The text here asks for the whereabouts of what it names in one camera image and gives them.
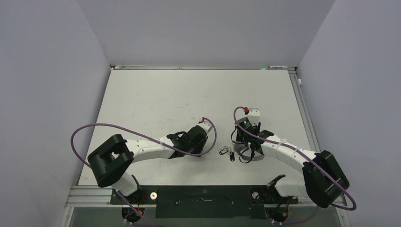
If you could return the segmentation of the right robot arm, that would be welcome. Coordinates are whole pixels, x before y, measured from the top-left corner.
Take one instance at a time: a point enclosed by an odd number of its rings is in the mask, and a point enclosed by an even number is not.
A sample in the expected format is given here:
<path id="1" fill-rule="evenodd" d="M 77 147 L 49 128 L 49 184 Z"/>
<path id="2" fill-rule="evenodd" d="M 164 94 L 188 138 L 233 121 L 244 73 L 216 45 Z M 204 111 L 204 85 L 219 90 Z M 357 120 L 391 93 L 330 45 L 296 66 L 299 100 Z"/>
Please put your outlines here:
<path id="1" fill-rule="evenodd" d="M 274 158 L 302 174 L 302 177 L 281 176 L 267 189 L 272 202 L 285 197 L 305 197 L 317 206 L 327 208 L 349 188 L 349 181 L 334 155 L 329 151 L 314 152 L 290 144 L 247 117 L 236 125 L 237 142 L 255 153 Z"/>

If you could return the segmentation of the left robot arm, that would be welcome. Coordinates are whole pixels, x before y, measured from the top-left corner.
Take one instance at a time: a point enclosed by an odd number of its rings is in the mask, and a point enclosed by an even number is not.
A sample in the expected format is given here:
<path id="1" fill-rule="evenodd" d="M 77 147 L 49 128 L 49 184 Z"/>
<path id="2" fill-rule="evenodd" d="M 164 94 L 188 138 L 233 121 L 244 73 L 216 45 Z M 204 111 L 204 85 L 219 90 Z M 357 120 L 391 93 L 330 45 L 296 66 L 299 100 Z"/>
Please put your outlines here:
<path id="1" fill-rule="evenodd" d="M 187 132 L 177 132 L 152 140 L 126 140 L 115 134 L 87 157 L 98 187 L 111 186 L 122 194 L 128 203 L 141 197 L 137 179 L 127 172 L 139 161 L 156 158 L 173 159 L 194 154 L 200 156 L 212 130 L 210 123 L 201 122 Z"/>

